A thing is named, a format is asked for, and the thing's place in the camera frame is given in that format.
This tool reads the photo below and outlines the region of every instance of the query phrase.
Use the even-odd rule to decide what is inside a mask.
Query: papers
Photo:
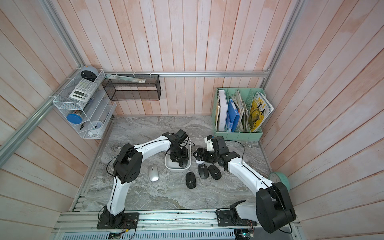
[[[248,110],[245,105],[244,100],[242,99],[239,90],[236,90],[235,94],[231,96],[233,102],[236,105],[237,111],[239,112],[239,121],[237,124],[237,130],[239,132],[247,132],[247,119],[248,119]]]

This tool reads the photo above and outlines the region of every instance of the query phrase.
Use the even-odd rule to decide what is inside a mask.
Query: silver computer mouse
[[[157,171],[156,164],[153,164],[148,167],[148,175],[149,175],[149,180],[151,182],[155,182],[159,179],[159,172]]]

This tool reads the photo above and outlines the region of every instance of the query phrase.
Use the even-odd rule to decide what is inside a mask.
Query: vent grille
[[[89,240],[108,239],[110,232],[65,233],[63,240]],[[134,230],[124,233],[121,239],[130,239]],[[172,239],[172,240],[199,240],[199,239],[235,239],[233,229],[202,229],[202,230],[156,230],[136,231],[132,239]]]
[[[62,240],[108,239],[109,232],[65,233]]]

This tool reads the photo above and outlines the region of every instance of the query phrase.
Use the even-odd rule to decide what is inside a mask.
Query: metal mounting plate
[[[229,226],[257,226],[257,222],[251,221],[251,220],[240,220],[237,225],[235,225],[231,221],[231,215],[229,214],[229,211],[220,211],[220,217],[217,216],[217,225],[219,227],[229,227]]]
[[[139,219],[139,213],[138,212],[125,212],[123,213],[124,216],[124,223],[125,226],[122,225],[124,228],[132,229],[137,228],[137,223]],[[113,227],[110,226],[107,218],[101,218],[101,222],[97,223],[97,229],[111,229]]]

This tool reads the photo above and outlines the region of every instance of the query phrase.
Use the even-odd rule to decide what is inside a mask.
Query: black computer mouse
[[[202,179],[206,179],[209,177],[209,172],[208,172],[208,167],[207,165],[205,164],[200,164],[198,167],[197,167],[198,171],[199,171],[199,174],[200,174],[200,177]]]
[[[208,170],[213,179],[219,180],[221,178],[221,172],[215,165],[209,166]]]
[[[187,165],[188,165],[188,159],[184,158],[179,160],[180,167],[187,167]]]
[[[192,189],[196,187],[196,177],[194,173],[188,172],[185,175],[185,181],[187,183],[187,188]]]

